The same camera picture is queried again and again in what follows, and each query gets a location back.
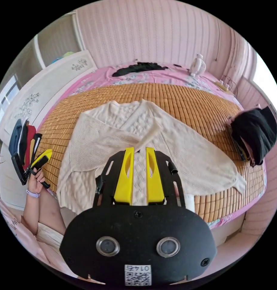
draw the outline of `red clothing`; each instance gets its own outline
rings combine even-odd
[[[28,125],[28,135],[27,135],[27,148],[25,153],[25,165],[23,166],[24,170],[30,165],[31,157],[30,156],[30,145],[31,140],[34,138],[34,135],[36,134],[36,128],[34,126]]]

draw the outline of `pink bedsheet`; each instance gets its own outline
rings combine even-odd
[[[97,69],[95,72],[89,73],[88,75],[79,79],[76,83],[74,83],[56,102],[60,102],[61,100],[65,99],[68,96],[79,94],[94,88],[104,87],[108,85],[122,85],[122,84],[131,84],[131,83],[161,83],[161,84],[171,84],[171,85],[181,85],[186,86],[198,90],[203,90],[212,94],[215,94],[221,98],[229,100],[236,105],[239,106],[241,110],[243,107],[238,102],[238,100],[225,92],[219,89],[213,82],[218,81],[213,75],[208,72],[205,72],[200,77],[191,77],[188,74],[188,70],[186,68],[180,68],[174,66],[172,64],[161,64],[161,66],[167,66],[169,69],[166,70],[154,70],[154,71],[146,71],[146,72],[139,72],[139,73],[130,73],[125,76],[120,77],[112,77],[112,74],[116,72],[118,69],[123,67],[128,67],[131,64],[129,63],[126,65],[120,65],[116,67],[104,67],[101,69]],[[45,119],[51,113],[51,111],[55,108],[56,104],[52,107],[52,109],[48,112],[46,117],[43,119],[41,125],[44,123]],[[213,222],[208,223],[209,227],[216,228],[221,226],[239,215],[246,212],[251,206],[253,206],[264,194],[266,190],[266,167],[265,162],[263,162],[264,168],[264,190],[260,195],[255,198],[252,202],[241,208],[240,210],[225,216],[223,218],[217,219]]]

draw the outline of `smartwatch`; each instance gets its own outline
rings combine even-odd
[[[29,195],[29,196],[32,196],[32,197],[35,197],[35,198],[38,198],[40,196],[39,193],[33,193],[31,191],[29,191],[28,189],[26,189],[26,193]]]

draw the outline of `camera lens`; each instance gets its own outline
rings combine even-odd
[[[112,237],[101,237],[96,242],[96,249],[101,255],[112,257],[119,252],[119,243]]]
[[[175,256],[180,250],[180,243],[176,238],[166,237],[157,244],[157,253],[164,258]]]

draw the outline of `screw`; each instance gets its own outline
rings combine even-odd
[[[142,218],[142,212],[141,211],[134,211],[133,216],[135,218]]]
[[[70,257],[67,258],[67,261],[68,261],[69,264],[74,264],[74,261]]]
[[[206,267],[209,263],[210,263],[210,259],[209,259],[209,258],[205,258],[205,259],[201,262],[201,266],[202,266],[202,267]]]

